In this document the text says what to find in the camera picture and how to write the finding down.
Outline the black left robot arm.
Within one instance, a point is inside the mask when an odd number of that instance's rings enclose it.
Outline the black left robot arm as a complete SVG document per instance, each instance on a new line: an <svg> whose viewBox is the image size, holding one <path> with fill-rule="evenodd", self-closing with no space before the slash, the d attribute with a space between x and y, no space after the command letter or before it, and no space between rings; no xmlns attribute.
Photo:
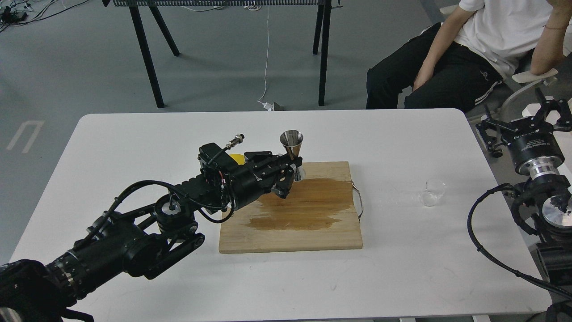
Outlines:
<svg viewBox="0 0 572 322"><path fill-rule="evenodd" d="M78 300L123 272L154 279L202 245L195 212L220 224L264 194L288 196L302 165L297 153L247 152L240 165L227 154L230 148L200 147L200 174L178 185L133 183L55 261L2 265L1 320L92 322L92 315L71 310Z"/></svg>

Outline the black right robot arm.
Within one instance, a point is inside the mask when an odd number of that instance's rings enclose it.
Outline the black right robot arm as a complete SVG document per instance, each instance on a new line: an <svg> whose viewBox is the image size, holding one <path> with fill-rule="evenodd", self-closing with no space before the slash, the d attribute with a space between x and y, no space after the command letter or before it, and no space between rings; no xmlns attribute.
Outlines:
<svg viewBox="0 0 572 322"><path fill-rule="evenodd" d="M571 315L571 183L560 174L565 156L554 132L571 131L571 111L564 99L546 98L535 90L539 110L531 116L503 122L490 113L476 125L487 152L495 158L509 152L515 172L527 177L517 185L505 183L481 195L470 208L467 230L476 250L516 277L562 298L546 310L545 320L556 322L559 314ZM502 263L478 241L472 218L478 204L495 192L512 199L509 206L514 223L530 236L539 237L535 250L547 281L537 279Z"/></svg>

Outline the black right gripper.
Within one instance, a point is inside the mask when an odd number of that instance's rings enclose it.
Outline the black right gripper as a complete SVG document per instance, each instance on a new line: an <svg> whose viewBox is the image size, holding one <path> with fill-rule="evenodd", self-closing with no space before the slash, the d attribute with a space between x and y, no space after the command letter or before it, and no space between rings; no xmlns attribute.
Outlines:
<svg viewBox="0 0 572 322"><path fill-rule="evenodd" d="M525 108L523 118L517 119L516 134L507 147L515 172L531 179L554 174L559 175L558 167L565 158L553 135L554 131L571 131L571 110L568 101L546 97L543 92L534 90L538 102ZM478 138L493 158L503 156L502 136L514 133L514 125L492 117L487 105L485 115L476 123Z"/></svg>

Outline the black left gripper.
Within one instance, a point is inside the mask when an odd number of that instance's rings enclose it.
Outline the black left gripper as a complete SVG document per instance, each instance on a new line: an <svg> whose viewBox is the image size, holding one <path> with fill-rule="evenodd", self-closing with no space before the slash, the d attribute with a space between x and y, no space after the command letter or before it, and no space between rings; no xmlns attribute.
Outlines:
<svg viewBox="0 0 572 322"><path fill-rule="evenodd" d="M288 154L270 151L248 152L245 157L245 165L237 165L229 157L229 202L232 210L239 210L271 192L286 199L294 176L303 176L302 157L292 158Z"/></svg>

